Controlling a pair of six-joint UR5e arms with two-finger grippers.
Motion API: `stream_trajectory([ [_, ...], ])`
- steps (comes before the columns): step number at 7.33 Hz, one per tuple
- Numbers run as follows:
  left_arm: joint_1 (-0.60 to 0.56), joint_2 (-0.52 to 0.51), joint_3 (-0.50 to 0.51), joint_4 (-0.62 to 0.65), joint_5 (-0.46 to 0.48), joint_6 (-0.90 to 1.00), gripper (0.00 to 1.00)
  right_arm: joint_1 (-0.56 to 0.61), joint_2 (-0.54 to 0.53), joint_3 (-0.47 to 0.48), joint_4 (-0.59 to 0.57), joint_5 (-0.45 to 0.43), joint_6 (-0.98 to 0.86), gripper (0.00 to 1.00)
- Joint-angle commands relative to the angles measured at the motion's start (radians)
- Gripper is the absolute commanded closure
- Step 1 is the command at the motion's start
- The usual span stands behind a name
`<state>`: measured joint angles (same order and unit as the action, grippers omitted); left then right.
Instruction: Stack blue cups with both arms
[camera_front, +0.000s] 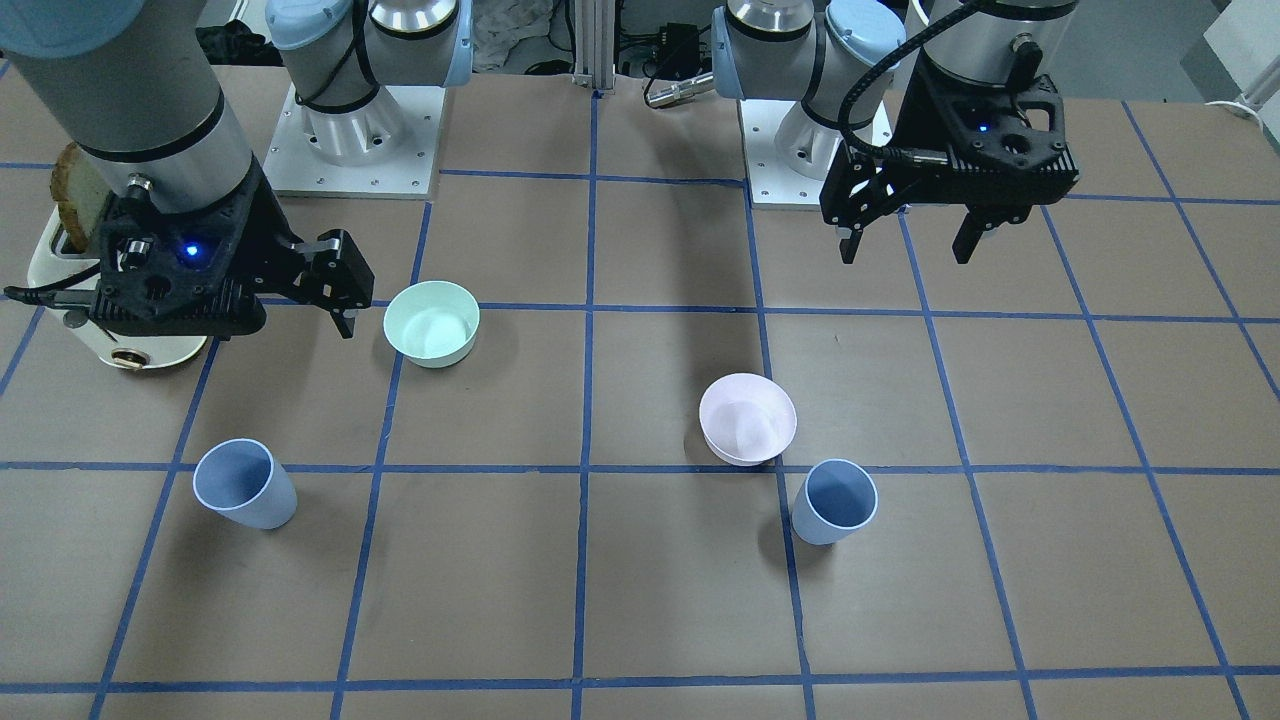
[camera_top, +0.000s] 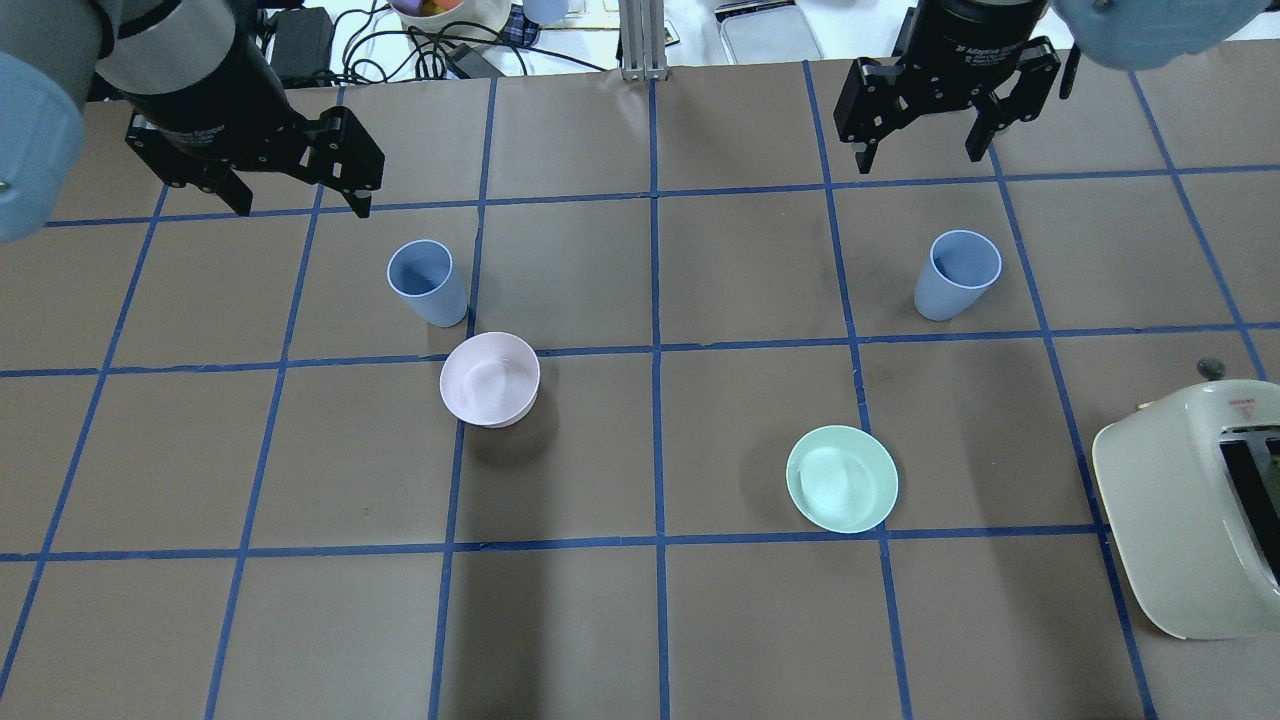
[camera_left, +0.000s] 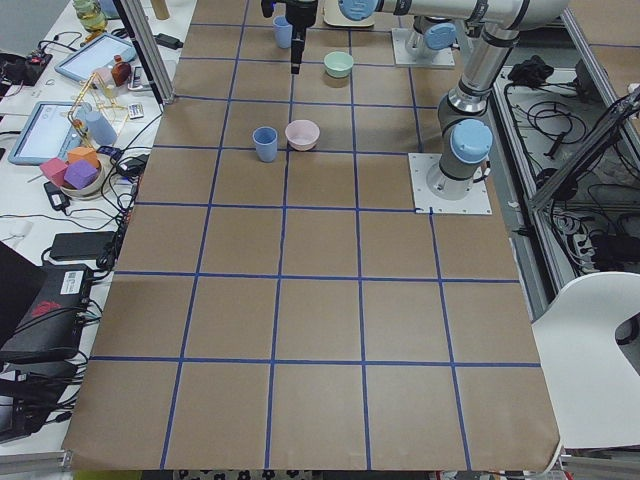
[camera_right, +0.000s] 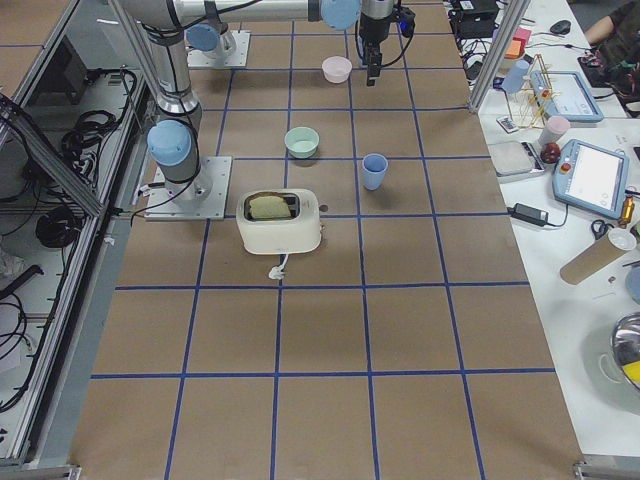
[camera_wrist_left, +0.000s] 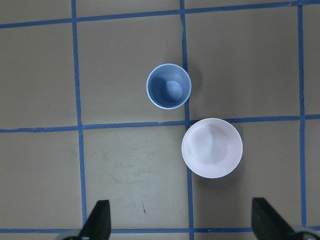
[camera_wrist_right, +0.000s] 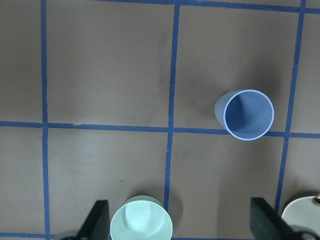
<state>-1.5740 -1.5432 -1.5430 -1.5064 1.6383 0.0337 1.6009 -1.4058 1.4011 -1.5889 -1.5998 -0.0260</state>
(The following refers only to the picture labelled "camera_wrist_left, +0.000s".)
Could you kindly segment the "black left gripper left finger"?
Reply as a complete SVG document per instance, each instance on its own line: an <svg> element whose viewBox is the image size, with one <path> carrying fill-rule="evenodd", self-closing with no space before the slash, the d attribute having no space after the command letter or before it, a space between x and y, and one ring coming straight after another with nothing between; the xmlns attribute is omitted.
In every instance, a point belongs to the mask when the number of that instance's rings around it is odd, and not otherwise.
<svg viewBox="0 0 320 240"><path fill-rule="evenodd" d="M111 210L109 200L98 200L85 225L79 232L78 240L108 240L111 235Z"/></svg>

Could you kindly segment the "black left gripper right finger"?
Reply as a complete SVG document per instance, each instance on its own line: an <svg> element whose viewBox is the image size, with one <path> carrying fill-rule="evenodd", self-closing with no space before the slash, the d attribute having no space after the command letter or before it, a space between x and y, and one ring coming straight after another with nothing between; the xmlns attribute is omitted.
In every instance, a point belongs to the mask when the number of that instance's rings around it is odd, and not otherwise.
<svg viewBox="0 0 320 240"><path fill-rule="evenodd" d="M263 197L251 202L251 228L258 240L295 240L296 233Z"/></svg>

